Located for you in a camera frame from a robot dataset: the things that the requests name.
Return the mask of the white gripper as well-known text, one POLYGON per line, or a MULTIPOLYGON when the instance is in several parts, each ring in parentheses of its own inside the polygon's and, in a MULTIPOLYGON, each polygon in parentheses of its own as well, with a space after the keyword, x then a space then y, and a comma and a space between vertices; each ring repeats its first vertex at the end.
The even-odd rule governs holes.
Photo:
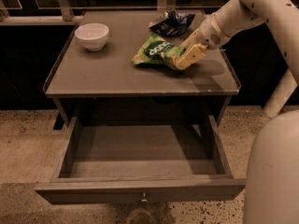
POLYGON ((212 13, 206 17, 197 30, 193 31, 180 44, 187 50, 176 61, 176 68, 179 70, 186 69, 206 56, 206 46, 208 49, 218 49, 230 39, 231 37, 228 36, 221 26, 217 13, 212 13))

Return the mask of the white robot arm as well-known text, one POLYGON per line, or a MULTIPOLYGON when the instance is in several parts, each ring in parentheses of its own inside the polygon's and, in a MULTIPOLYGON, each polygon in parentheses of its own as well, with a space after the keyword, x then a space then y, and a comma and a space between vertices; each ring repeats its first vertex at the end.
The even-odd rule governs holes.
MULTIPOLYGON (((299 10, 291 0, 230 0, 181 44, 184 69, 236 33, 265 23, 293 77, 299 74, 299 10)), ((299 224, 299 112, 271 119, 251 148, 244 224, 299 224)))

